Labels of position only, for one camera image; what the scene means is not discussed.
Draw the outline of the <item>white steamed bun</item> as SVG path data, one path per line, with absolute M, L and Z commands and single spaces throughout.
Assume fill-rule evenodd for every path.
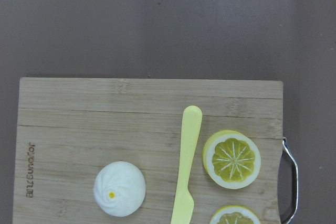
M 105 166 L 96 176 L 93 195 L 98 206 L 107 214 L 126 217 L 137 211 L 146 194 L 142 172 L 124 161 Z

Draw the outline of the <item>bamboo cutting board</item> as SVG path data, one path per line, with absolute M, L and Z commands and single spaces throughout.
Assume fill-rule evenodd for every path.
M 22 78 L 19 83 L 13 223 L 169 223 L 179 169 L 184 109 L 198 106 L 202 127 L 190 175 L 192 223 L 227 205 L 281 223 L 278 169 L 283 83 L 261 80 Z M 206 140 L 220 130 L 252 139 L 261 170 L 249 186 L 225 189 L 202 164 Z M 113 217 L 93 196 L 98 172 L 115 161 L 146 180 L 135 213 Z

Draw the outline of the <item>yellow plastic knife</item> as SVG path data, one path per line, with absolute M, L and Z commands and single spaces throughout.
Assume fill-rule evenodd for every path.
M 190 105 L 182 116 L 180 160 L 176 193 L 171 216 L 171 223 L 190 223 L 194 209 L 194 200 L 188 189 L 193 159 L 200 134 L 202 111 Z

